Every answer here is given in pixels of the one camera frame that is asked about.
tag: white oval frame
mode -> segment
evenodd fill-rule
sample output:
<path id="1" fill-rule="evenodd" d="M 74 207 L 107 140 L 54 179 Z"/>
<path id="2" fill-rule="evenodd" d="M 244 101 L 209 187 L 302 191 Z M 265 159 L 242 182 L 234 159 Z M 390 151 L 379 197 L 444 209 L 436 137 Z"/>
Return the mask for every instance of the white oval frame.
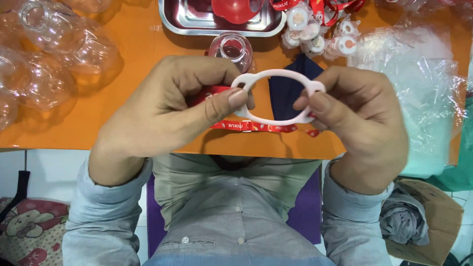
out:
<path id="1" fill-rule="evenodd" d="M 243 90 L 248 92 L 250 88 L 258 80 L 265 77 L 270 77 L 270 76 L 281 76 L 281 77 L 291 78 L 291 79 L 299 81 L 306 88 L 309 97 L 311 97 L 316 91 L 326 92 L 325 86 L 321 82 L 310 80 L 306 76 L 302 75 L 301 73 L 291 71 L 291 70 L 286 70 L 286 69 L 270 69 L 270 70 L 259 72 L 257 74 L 251 74 L 251 73 L 242 74 L 233 81 L 231 87 L 236 88 L 240 83 L 244 83 L 245 86 L 243 86 Z M 309 113 L 310 113 L 310 107 L 307 106 L 298 116 L 290 120 L 275 121 L 275 120 L 259 118 L 257 116 L 252 115 L 250 111 L 248 110 L 248 107 L 244 105 L 240 110 L 236 111 L 234 114 L 240 117 L 248 118 L 252 121 L 262 123 L 262 124 L 284 126 L 284 125 L 290 125 L 290 124 L 297 124 L 297 123 L 303 124 L 303 123 L 312 122 L 314 118 L 309 117 L 308 116 Z"/>

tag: hand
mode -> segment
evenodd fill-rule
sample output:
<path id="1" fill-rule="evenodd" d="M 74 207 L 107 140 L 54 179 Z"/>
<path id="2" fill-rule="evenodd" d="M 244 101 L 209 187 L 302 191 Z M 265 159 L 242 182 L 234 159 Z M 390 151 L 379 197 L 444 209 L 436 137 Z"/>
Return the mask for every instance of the hand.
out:
<path id="1" fill-rule="evenodd" d="M 295 110 L 307 105 L 317 119 L 313 126 L 337 134 L 347 149 L 332 165 L 339 185 L 357 193 L 383 192 L 407 161 L 408 137 L 399 101 L 386 75 L 347 67 L 330 67 L 315 80 L 327 93 L 307 97 L 303 91 Z"/>
<path id="2" fill-rule="evenodd" d="M 183 147 L 245 103 L 254 108 L 253 97 L 239 88 L 191 108 L 185 102 L 204 85 L 231 85 L 240 74 L 232 61 L 223 58 L 162 59 L 100 130 L 89 160 L 92 179 L 105 186 L 123 184 L 140 170 L 144 157 Z"/>

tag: shirt sleeve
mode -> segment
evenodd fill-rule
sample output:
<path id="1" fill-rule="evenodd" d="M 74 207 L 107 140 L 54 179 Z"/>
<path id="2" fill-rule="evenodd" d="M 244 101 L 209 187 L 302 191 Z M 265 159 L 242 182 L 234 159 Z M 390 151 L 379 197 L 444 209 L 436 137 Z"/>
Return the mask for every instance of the shirt sleeve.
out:
<path id="1" fill-rule="evenodd" d="M 134 180 L 117 187 L 96 185 L 88 174 L 88 159 L 79 170 L 67 232 L 62 240 L 64 266 L 139 266 L 140 248 L 134 234 L 141 208 L 141 189 L 153 162 L 146 159 Z"/>
<path id="2" fill-rule="evenodd" d="M 337 266 L 392 266 L 378 220 L 393 183 L 381 194 L 361 195 L 333 181 L 329 171 L 333 163 L 325 169 L 322 206 L 327 257 Z"/>

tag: gray fabric bundle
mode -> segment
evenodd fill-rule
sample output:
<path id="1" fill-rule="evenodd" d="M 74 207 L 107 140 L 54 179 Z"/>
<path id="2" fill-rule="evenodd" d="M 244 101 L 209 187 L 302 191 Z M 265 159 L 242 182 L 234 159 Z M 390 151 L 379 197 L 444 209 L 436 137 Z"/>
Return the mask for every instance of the gray fabric bundle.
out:
<path id="1" fill-rule="evenodd" d="M 381 207 L 379 224 L 383 237 L 396 243 L 419 246 L 429 243 L 424 206 L 399 183 Z"/>

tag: green plastic bag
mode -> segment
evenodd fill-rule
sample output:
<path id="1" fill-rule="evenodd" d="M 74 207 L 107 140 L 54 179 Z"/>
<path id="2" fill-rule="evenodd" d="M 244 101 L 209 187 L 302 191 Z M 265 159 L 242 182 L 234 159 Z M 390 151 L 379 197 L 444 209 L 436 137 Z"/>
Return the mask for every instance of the green plastic bag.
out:
<path id="1" fill-rule="evenodd" d="M 450 167 L 426 181 L 443 191 L 473 190 L 473 97 L 465 103 L 468 117 L 463 120 L 457 167 Z"/>

